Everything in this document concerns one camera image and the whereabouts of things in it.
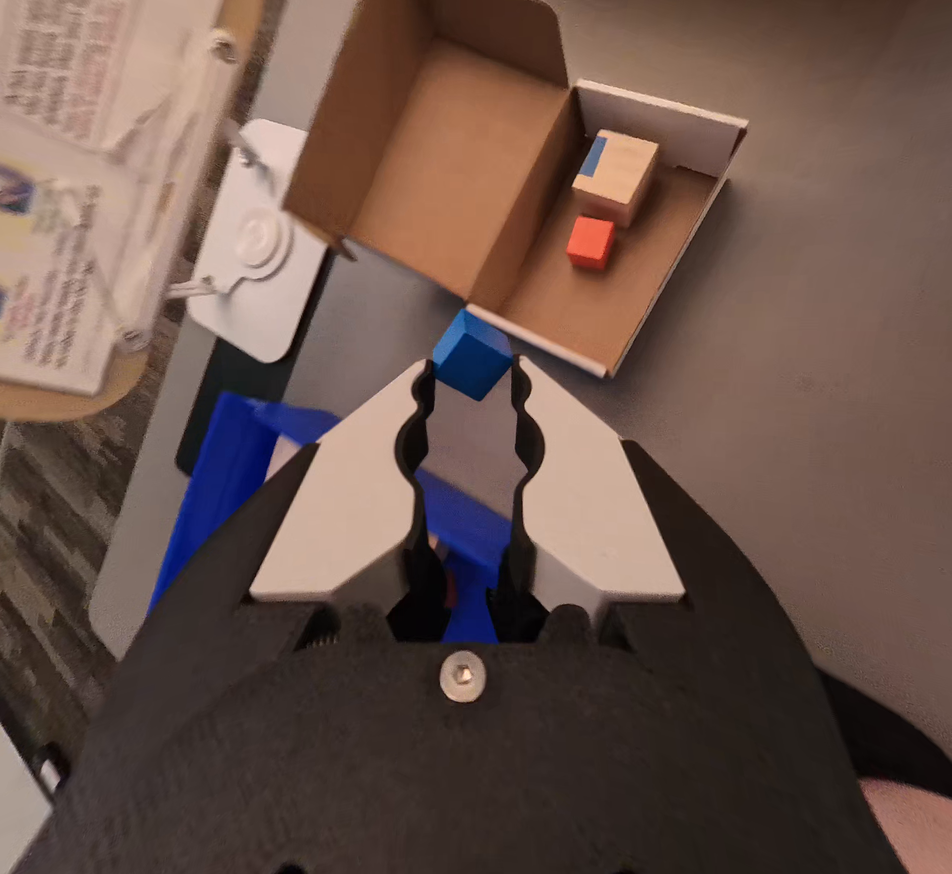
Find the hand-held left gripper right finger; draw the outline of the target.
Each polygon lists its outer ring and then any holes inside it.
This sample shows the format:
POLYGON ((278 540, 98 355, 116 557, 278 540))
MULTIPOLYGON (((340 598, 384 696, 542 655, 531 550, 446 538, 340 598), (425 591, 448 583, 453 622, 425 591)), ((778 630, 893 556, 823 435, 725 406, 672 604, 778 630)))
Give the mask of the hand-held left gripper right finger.
POLYGON ((620 436, 528 357, 511 369, 515 448, 510 582, 546 610, 604 613, 685 595, 620 436))

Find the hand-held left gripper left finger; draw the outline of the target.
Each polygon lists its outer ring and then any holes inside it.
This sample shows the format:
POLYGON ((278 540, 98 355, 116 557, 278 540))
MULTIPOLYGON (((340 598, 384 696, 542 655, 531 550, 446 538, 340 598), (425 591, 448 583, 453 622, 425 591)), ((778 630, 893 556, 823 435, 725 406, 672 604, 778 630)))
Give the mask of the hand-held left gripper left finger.
POLYGON ((407 440, 426 438, 434 384, 431 362, 420 359, 316 443, 251 598, 335 606, 404 598, 404 553, 427 543, 407 440))

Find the blue plastic bin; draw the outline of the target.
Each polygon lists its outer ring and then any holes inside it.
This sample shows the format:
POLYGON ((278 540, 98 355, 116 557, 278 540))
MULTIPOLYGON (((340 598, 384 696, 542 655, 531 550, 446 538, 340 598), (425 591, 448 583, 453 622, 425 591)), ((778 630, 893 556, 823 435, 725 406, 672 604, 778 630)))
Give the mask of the blue plastic bin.
MULTIPOLYGON (((157 605, 208 537, 262 486, 279 435, 299 443, 318 442, 338 421, 322 409, 222 393, 148 609, 157 605)), ((447 571, 449 621, 443 641, 496 643, 487 595, 497 585, 511 523, 422 467, 416 477, 424 494, 427 529, 447 571)))

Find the small blue cube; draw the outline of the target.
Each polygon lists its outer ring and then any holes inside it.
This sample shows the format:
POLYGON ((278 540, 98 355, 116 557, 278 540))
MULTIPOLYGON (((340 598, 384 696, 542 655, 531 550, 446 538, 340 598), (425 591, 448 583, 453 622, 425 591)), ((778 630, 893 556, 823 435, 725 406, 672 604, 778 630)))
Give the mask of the small blue cube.
POLYGON ((435 379, 481 402, 513 362, 509 338, 473 312, 460 310, 432 352, 435 379))

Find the small red cube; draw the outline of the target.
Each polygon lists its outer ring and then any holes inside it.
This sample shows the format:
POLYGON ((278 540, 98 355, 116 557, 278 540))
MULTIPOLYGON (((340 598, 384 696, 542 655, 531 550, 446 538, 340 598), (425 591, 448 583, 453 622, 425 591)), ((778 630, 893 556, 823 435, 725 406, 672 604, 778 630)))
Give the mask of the small red cube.
POLYGON ((576 217, 565 252, 573 267, 603 272, 607 268, 615 241, 616 225, 586 215, 576 217))

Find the wooden cube with blue stripe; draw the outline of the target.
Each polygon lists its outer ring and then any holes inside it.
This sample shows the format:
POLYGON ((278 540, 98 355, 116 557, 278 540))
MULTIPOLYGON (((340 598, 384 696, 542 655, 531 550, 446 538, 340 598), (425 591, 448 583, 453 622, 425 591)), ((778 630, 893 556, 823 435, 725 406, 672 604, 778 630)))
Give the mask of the wooden cube with blue stripe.
POLYGON ((617 130, 594 137, 574 178, 581 214, 628 229, 642 205, 660 158, 660 145, 617 130))

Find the white cardboard mailer box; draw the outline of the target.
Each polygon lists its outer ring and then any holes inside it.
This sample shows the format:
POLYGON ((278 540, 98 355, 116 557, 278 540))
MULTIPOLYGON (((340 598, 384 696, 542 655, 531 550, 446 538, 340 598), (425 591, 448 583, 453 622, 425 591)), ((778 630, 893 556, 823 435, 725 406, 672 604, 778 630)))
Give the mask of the white cardboard mailer box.
POLYGON ((356 0, 284 209, 614 377, 727 178, 745 119, 579 79, 541 0, 356 0), (599 130, 660 145, 603 272, 565 252, 599 130))
POLYGON ((303 479, 318 449, 319 442, 299 443, 288 435, 279 435, 268 462, 265 481, 270 481, 286 466, 292 467, 299 480, 303 479))

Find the white metal stand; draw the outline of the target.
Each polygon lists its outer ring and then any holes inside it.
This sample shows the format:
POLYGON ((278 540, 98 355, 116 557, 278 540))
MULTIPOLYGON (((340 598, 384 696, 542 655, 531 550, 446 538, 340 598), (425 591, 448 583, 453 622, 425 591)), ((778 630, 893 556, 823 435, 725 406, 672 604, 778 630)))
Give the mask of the white metal stand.
POLYGON ((200 326, 275 363, 289 352, 326 263, 326 242, 283 208, 303 130, 228 118, 238 54, 221 29, 191 44, 171 90, 106 150, 141 190, 117 264, 97 266, 117 343, 128 350, 148 342, 168 301, 185 300, 200 326), (173 261, 219 143, 229 148, 226 170, 193 271, 176 282, 173 261))

